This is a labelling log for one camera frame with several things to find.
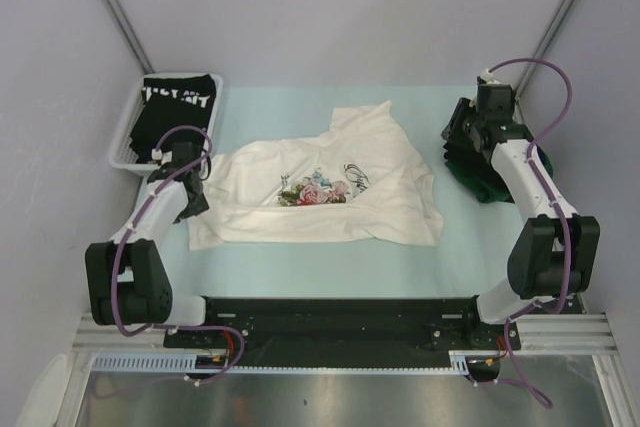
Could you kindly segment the white floral print t-shirt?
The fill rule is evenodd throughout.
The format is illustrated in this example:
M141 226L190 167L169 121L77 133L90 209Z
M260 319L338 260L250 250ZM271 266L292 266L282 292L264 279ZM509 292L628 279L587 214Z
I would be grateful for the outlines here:
M336 108L317 137L255 141L212 160L191 250L230 242L438 244L434 175L392 104Z

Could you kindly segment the white plastic laundry basket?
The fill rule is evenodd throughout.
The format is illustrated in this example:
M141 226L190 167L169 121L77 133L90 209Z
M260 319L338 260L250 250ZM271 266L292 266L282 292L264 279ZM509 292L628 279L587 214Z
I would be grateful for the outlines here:
M151 159L145 161L140 160L141 155L132 147L132 132L141 114L144 112L146 103L153 94L158 92L162 95L167 94L170 97L178 97L178 90L175 88L160 89L155 87L147 89L145 84L155 79L160 79L163 83L176 83L179 79L195 79L200 77L209 77L215 84L214 93L206 96L206 100L211 104L211 113L208 115L208 123L205 129L209 138L213 139L216 116L224 85L222 77L213 73L202 72L164 72L148 74L134 84L125 103L108 150L109 164L115 169L126 170L142 177L148 176L156 168L156 165Z

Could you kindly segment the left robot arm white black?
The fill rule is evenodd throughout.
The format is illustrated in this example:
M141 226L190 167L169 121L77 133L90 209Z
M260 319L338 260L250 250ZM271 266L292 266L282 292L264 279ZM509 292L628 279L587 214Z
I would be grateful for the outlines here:
M214 344L221 323L206 313L201 296L174 290L160 246L170 228L209 209L202 172L210 168L211 149L175 143L169 151L156 148L157 168L146 180L142 204L108 241L92 243L85 268L93 320L116 326L125 336L151 326L186 326L197 345Z

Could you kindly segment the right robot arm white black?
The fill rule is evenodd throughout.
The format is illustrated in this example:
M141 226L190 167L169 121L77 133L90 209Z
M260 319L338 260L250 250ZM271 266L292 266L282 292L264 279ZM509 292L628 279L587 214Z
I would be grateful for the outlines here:
M591 283L600 225L566 200L547 169L547 155L515 118L511 85L488 69L473 98L459 99L442 132L445 165L481 203L511 202L523 221L507 274L475 301L461 323L463 340L484 348L497 325L527 308L557 313Z

